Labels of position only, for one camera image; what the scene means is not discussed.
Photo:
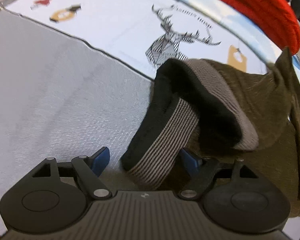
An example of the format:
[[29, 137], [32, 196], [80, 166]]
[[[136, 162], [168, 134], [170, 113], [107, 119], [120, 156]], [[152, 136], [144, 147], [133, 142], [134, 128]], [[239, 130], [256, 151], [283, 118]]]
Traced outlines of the patterned deer bed sheet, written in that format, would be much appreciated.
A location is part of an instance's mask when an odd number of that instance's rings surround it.
[[[300, 239], [286, 195], [243, 158], [214, 157], [200, 200], [178, 196], [190, 180], [179, 153], [179, 189], [146, 189], [122, 168], [157, 75], [125, 47], [153, 1], [0, 0], [0, 239]], [[300, 27], [300, 0], [286, 1]], [[300, 83], [300, 49], [291, 56]], [[102, 147], [112, 197], [93, 199], [71, 160]]]

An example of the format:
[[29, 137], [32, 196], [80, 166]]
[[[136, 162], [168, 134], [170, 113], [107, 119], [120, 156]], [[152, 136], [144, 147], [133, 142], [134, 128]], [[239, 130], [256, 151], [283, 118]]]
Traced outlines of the olive corduroy pants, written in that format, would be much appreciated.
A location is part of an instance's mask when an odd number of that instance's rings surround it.
[[146, 189], [179, 189], [182, 148], [226, 163], [243, 158], [286, 195], [290, 216], [300, 216], [300, 83], [290, 50], [266, 74], [208, 59], [162, 64], [122, 168]]

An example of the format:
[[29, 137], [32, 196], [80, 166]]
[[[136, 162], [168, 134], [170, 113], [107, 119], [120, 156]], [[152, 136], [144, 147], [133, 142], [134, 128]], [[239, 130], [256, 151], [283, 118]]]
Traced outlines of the blue cloud pattern quilt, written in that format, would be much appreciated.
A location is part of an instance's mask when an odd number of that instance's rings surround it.
[[155, 0], [145, 11], [125, 49], [150, 77], [170, 58], [205, 58], [266, 74], [281, 53], [251, 20], [220, 0]]

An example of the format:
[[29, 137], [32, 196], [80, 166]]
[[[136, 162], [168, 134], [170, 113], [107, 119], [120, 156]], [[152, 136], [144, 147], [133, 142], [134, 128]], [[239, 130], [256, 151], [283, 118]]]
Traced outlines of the red folded blanket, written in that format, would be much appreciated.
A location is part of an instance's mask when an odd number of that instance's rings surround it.
[[221, 0], [253, 21], [280, 49], [295, 55], [300, 49], [300, 27], [286, 0]]

